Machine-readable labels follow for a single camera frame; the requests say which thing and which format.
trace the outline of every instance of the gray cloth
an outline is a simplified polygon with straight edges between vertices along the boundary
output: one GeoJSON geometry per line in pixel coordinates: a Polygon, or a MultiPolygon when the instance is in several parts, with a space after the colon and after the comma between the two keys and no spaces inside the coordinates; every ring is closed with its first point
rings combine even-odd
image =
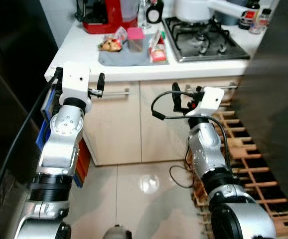
{"type": "Polygon", "coordinates": [[[152,37],[153,34],[145,35],[142,52],[131,52],[129,50],[128,42],[126,41],[120,52],[100,51],[98,61],[104,66],[147,66],[168,64],[168,62],[149,62],[148,46],[149,40],[152,37]]]}

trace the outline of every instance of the white wall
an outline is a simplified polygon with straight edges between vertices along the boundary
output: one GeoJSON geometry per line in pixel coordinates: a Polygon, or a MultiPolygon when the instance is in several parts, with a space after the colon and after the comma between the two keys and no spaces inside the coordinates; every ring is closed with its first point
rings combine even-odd
{"type": "MultiPolygon", "coordinates": [[[[176,0],[163,0],[163,15],[170,16],[176,0]]],[[[270,7],[274,0],[260,0],[262,7],[270,7]]],[[[72,26],[76,12],[76,0],[40,0],[52,34],[58,47],[61,46],[66,34],[72,26]]]]}

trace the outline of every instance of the glass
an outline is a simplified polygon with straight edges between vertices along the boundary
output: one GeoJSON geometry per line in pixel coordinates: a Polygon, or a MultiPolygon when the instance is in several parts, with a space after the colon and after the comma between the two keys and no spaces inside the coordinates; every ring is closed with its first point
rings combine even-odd
{"type": "Polygon", "coordinates": [[[146,11],[150,6],[150,0],[140,0],[140,6],[143,8],[143,23],[140,25],[143,29],[148,29],[151,27],[151,24],[147,22],[146,11]]]}

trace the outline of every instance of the cabinet door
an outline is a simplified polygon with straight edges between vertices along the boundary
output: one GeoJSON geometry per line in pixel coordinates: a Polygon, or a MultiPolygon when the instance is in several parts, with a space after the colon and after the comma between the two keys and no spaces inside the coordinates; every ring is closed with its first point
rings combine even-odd
{"type": "MultiPolygon", "coordinates": [[[[150,106],[162,92],[171,90],[177,82],[182,91],[191,91],[197,86],[230,86],[238,85],[240,77],[198,78],[167,81],[140,82],[141,89],[141,131],[142,162],[168,161],[183,159],[188,147],[189,126],[186,119],[159,120],[152,116],[150,106]]],[[[231,98],[233,89],[225,89],[224,99],[231,98]]],[[[182,107],[186,107],[191,98],[182,95],[182,107]]],[[[154,109],[168,116],[180,116],[173,112],[172,96],[160,98],[154,109]]]]}
{"type": "Polygon", "coordinates": [[[106,83],[103,97],[92,97],[83,135],[97,165],[141,162],[139,92],[138,82],[106,83]]]}

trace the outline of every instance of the cabinet handle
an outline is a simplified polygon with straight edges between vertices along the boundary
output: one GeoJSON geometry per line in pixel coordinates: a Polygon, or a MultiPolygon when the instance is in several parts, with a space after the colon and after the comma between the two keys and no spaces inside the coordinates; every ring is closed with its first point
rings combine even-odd
{"type": "MultiPolygon", "coordinates": [[[[237,89],[238,86],[235,84],[231,84],[230,86],[213,86],[216,88],[221,88],[221,89],[237,89]]],[[[196,88],[190,87],[190,85],[186,85],[186,91],[196,91],[196,88]]]]}
{"type": "Polygon", "coordinates": [[[103,97],[110,97],[110,96],[128,96],[130,94],[129,88],[126,88],[124,91],[120,92],[103,92],[103,97]]]}

